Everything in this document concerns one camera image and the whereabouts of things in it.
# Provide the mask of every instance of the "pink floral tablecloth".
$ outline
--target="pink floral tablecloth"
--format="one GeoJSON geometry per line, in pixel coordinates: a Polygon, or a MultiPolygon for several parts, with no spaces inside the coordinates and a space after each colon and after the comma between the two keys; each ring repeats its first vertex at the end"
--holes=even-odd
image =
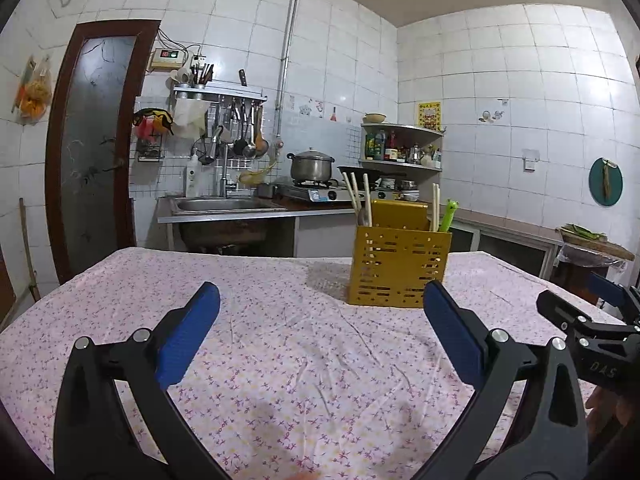
{"type": "MultiPolygon", "coordinates": [[[[299,470],[331,479],[408,479],[449,431],[472,389],[458,379],[421,309],[344,303],[350,261],[209,256],[131,248],[76,276],[0,334],[0,398],[53,467],[60,381],[71,345],[126,339],[184,306],[205,280],[220,315],[170,395],[235,479],[299,470]]],[[[488,328],[521,342],[562,335],[536,313],[545,288],[583,300],[485,253],[449,256],[445,286],[488,328]]],[[[159,456],[127,388],[123,404],[143,449],[159,456]]],[[[485,453],[506,434],[519,392],[485,453]]]]}

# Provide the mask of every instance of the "soap dispenser bottle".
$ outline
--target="soap dispenser bottle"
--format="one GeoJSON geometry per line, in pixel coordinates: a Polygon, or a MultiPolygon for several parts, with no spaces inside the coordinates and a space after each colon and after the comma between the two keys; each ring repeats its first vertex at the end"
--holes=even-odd
{"type": "Polygon", "coordinates": [[[184,195],[187,198],[198,196],[198,174],[200,173],[200,163],[198,155],[193,154],[187,162],[184,175],[184,195]]]}

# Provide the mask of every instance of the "blue gripper pad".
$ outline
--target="blue gripper pad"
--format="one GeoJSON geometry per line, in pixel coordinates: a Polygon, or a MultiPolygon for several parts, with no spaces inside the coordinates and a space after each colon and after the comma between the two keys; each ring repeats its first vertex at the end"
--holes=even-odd
{"type": "Polygon", "coordinates": [[[460,309],[435,280],[424,287],[422,305],[460,380],[476,390],[481,388],[484,385],[484,341],[478,341],[467,323],[472,323],[479,332],[488,333],[485,326],[476,314],[460,309]]]}
{"type": "Polygon", "coordinates": [[[597,275],[595,272],[589,274],[587,288],[589,292],[597,294],[599,298],[602,298],[612,306],[622,306],[625,303],[622,287],[597,275]]]}
{"type": "Polygon", "coordinates": [[[220,312],[220,292],[209,282],[203,283],[186,305],[188,312],[158,351],[156,380],[165,390],[179,383],[194,355],[220,312]]]}

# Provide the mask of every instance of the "metal screw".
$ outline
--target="metal screw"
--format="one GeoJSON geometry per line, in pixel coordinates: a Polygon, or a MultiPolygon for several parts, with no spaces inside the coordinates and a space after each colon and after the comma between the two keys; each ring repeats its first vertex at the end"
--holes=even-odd
{"type": "Polygon", "coordinates": [[[494,341],[497,341],[498,343],[504,343],[509,339],[509,334],[507,334],[501,328],[497,328],[496,330],[491,332],[491,337],[493,337],[494,341]]]}
{"type": "Polygon", "coordinates": [[[78,350],[84,350],[89,346],[89,338],[87,336],[82,336],[76,339],[76,343],[74,345],[78,350]]]}
{"type": "Polygon", "coordinates": [[[551,344],[554,346],[556,350],[564,350],[566,348],[564,341],[562,341],[562,339],[560,339],[559,337],[553,338],[551,340],[551,344]]]}
{"type": "Polygon", "coordinates": [[[139,328],[133,333],[133,341],[143,343],[151,337],[151,332],[146,328],[139,328]]]}

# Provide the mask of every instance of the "metal kettle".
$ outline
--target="metal kettle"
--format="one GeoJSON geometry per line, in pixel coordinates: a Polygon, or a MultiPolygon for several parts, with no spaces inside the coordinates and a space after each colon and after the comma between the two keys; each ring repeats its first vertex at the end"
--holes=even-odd
{"type": "Polygon", "coordinates": [[[424,157],[424,150],[420,149],[417,144],[414,144],[410,149],[409,153],[406,156],[406,162],[408,164],[420,164],[420,161],[424,157]]]}

